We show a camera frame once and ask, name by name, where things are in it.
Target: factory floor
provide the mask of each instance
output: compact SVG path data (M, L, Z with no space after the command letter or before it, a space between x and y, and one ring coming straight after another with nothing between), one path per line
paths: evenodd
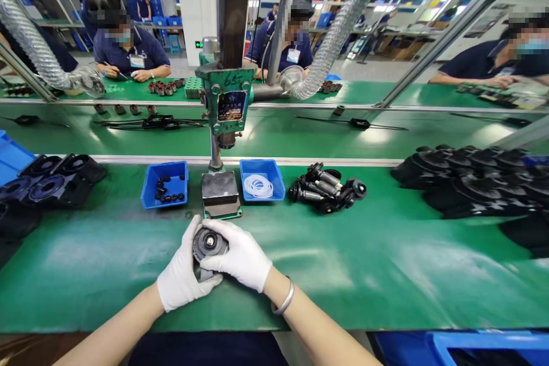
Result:
M93 63L93 56L85 53L73 53L74 58L81 65ZM195 67L189 66L186 56L168 55L172 63L172 77L194 76ZM409 69L413 62L391 61L383 57L369 56L365 65L345 59L337 60L330 71L344 80L363 80L373 82L397 82ZM417 80L418 83L427 83L436 73L440 65L434 64L427 69Z

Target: blue storage bin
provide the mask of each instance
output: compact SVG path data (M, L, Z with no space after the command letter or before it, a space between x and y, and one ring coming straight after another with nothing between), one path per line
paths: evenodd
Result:
M10 139L5 130L0 130L0 186L16 179L17 173L35 158L30 151Z
M380 332L387 366L456 366L449 349L516 350L532 366L549 364L549 335L529 331Z
M185 180L181 180L179 176L185 175ZM160 177L170 177L169 182L164 182L164 187L168 190L167 195L183 193L185 198L175 202L162 203L156 200L156 185ZM143 191L141 192L141 204L145 209L156 209L186 204L187 197L187 182L189 181L189 169L186 161L171 162L149 165L147 175L143 183Z
M153 16L153 23L155 26L169 26L170 22L167 17Z
M244 180L252 174L259 174L273 184L273 196L262 199L253 197L244 189ZM286 188L282 180L282 173L273 159L252 159L240 161L240 178L245 201L282 201L286 197Z
M183 20L179 16L168 17L168 20L170 22L170 26L182 26L183 25Z
M325 29L326 27L328 27L328 22L330 21L330 17L332 17L331 11L327 13L322 13L319 17L319 21L316 24L316 28Z

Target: gloved hand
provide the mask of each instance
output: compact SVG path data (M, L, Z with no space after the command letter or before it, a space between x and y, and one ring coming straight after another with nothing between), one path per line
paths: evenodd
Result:
M200 267L229 273L243 285L262 293L273 262L267 258L251 233L225 220L204 219L202 226L225 237L229 242L229 251L220 256L204 258Z
M199 215L193 217L183 234L181 246L156 281L160 300L166 312L184 306L194 299L206 296L223 280L221 274L216 274L206 281L198 283L194 276L193 238L201 227L200 219Z

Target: white pillar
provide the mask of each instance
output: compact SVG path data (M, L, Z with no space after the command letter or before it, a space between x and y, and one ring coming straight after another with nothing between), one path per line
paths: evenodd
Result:
M179 0L183 36L189 66L200 65L194 42L202 41L206 36L217 36L217 3L216 0Z

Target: metal ducting hose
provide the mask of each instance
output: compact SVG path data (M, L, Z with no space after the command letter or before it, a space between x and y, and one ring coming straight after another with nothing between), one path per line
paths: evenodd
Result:
M299 100L305 100L319 90L341 52L349 33L369 2L370 0L345 0L315 55L309 76L300 82L291 84L289 91L292 96Z
M61 69L52 50L15 0L0 0L0 21L21 45L48 85L60 90L83 89L94 98L104 95L103 79L96 68L82 67L72 73Z

